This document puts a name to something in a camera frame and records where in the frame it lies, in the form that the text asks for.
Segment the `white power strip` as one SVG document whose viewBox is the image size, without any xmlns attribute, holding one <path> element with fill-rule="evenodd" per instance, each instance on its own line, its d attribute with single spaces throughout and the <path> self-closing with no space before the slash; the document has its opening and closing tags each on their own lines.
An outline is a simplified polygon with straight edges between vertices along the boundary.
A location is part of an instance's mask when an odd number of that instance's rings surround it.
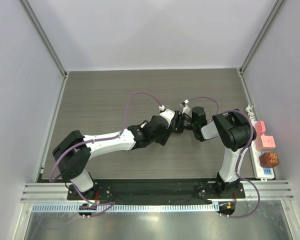
<svg viewBox="0 0 300 240">
<path fill-rule="evenodd" d="M 254 176 L 262 181 L 272 180 L 275 178 L 273 163 L 275 160 L 276 148 L 275 140 L 272 135 L 266 135 L 266 125 L 263 121 L 251 121 L 256 130 L 256 138 L 250 146 L 250 156 L 252 160 Z"/>
</svg>

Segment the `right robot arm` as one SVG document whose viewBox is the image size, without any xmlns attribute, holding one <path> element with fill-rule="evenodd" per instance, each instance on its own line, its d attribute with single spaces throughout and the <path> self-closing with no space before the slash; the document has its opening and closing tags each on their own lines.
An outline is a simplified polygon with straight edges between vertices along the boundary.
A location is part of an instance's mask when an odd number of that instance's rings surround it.
<svg viewBox="0 0 300 240">
<path fill-rule="evenodd" d="M 203 107 L 191 109 L 191 116 L 174 112 L 171 120 L 174 133 L 192 131 L 196 140 L 208 141 L 219 137 L 225 147 L 221 169 L 216 175 L 214 192 L 221 198 L 231 198 L 240 188 L 240 168 L 247 149 L 256 139 L 256 130 L 249 118 L 238 109 L 218 113 L 208 122 Z"/>
</svg>

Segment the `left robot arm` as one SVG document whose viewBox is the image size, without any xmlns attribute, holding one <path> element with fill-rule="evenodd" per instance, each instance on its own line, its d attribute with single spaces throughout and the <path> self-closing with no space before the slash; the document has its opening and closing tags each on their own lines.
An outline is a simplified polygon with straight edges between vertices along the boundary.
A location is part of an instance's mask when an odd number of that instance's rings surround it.
<svg viewBox="0 0 300 240">
<path fill-rule="evenodd" d="M 150 121 L 125 128 L 123 132 L 103 135 L 83 135 L 79 130 L 72 131 L 52 151 L 61 178 L 70 181 L 85 200 L 92 199 L 96 195 L 96 187 L 85 169 L 88 161 L 112 152 L 145 148 L 153 142 L 164 146 L 171 134 L 173 118 L 173 115 L 162 112 Z"/>
</svg>

